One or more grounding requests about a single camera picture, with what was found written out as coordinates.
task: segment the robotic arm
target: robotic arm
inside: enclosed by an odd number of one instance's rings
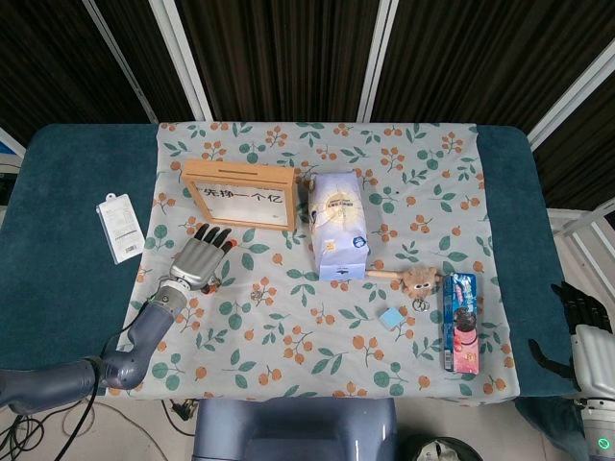
[[[129,352],[103,351],[100,357],[32,370],[0,370],[0,407],[29,415],[82,399],[100,386],[133,389],[147,374],[150,358],[162,337],[185,308],[190,290],[209,291],[208,282],[224,255],[233,247],[225,242],[230,229],[202,226],[187,241],[149,303],[128,330]]]
[[[604,306],[574,286],[552,285],[564,307],[573,356],[569,365],[550,360],[538,343],[529,349],[540,366],[576,384],[585,440],[592,460],[615,459],[615,335]]]

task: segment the key ring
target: key ring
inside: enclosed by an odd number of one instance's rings
[[[425,312],[430,310],[430,304],[422,298],[416,298],[412,301],[412,308],[416,312]]]

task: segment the robot finger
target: robot finger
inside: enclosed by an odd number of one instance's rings
[[[233,243],[231,242],[226,242],[224,245],[222,245],[220,247],[220,250],[222,250],[224,252],[224,254],[228,253],[229,250],[233,247]]]
[[[598,301],[592,296],[587,297],[587,304],[591,306],[592,309],[596,310],[598,318],[600,319],[596,327],[604,329],[609,333],[612,333],[613,329],[611,328],[611,322],[608,318],[608,313],[606,313],[606,307],[604,307],[600,301]]]
[[[568,300],[573,300],[582,322],[590,327],[599,327],[602,320],[598,315],[598,311],[592,309],[592,305],[587,302],[587,295],[565,281],[561,282],[561,286],[567,294]]]
[[[211,240],[213,240],[213,237],[215,237],[215,235],[218,233],[218,231],[220,231],[220,228],[218,228],[218,227],[211,228],[211,230],[205,236],[203,241],[206,242],[206,243],[211,243]]]
[[[227,238],[227,235],[229,235],[229,233],[231,233],[230,229],[222,230],[220,234],[216,237],[216,239],[213,241],[213,246],[220,248],[220,245],[222,245],[222,242],[224,242],[224,239]]]
[[[203,226],[201,226],[194,234],[194,238],[196,238],[197,240],[202,240],[203,235],[205,235],[205,232],[207,231],[208,227],[209,224],[204,224]]]
[[[528,340],[529,351],[531,352],[531,356],[534,357],[534,360],[538,362],[542,368],[549,370],[550,372],[555,373],[565,379],[574,379],[575,371],[569,365],[564,365],[563,363],[555,362],[554,360],[550,360],[547,358],[544,353],[542,353],[540,346],[534,339]]]
[[[579,309],[581,309],[581,312],[586,312],[583,318],[589,317],[590,319],[587,325],[598,327],[612,333],[606,309],[598,300],[591,296],[587,296],[585,293],[565,281],[562,282],[562,285],[575,293]]]
[[[582,323],[578,309],[575,306],[575,303],[568,303],[564,290],[561,287],[552,284],[551,288],[564,306],[564,316],[566,317],[566,322],[568,323],[568,332],[572,336],[575,334],[577,325]]]

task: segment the wooden stick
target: wooden stick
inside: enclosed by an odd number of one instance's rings
[[[368,277],[378,277],[381,279],[402,279],[406,272],[392,272],[392,271],[365,271],[365,275]]]

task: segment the floral tablecloth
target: floral tablecloth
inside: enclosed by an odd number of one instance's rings
[[[147,377],[115,396],[436,397],[479,404],[519,395],[493,259],[474,125],[161,124],[158,178],[128,324],[204,222],[181,180],[187,158],[295,168],[297,230],[234,228],[216,293],[193,292],[158,345]],[[437,266],[478,278],[480,374],[443,370],[442,300],[416,312],[397,281],[319,281],[307,222],[313,172],[355,169],[370,268]],[[378,320],[397,307],[388,331]],[[130,347],[122,337],[119,349]]]

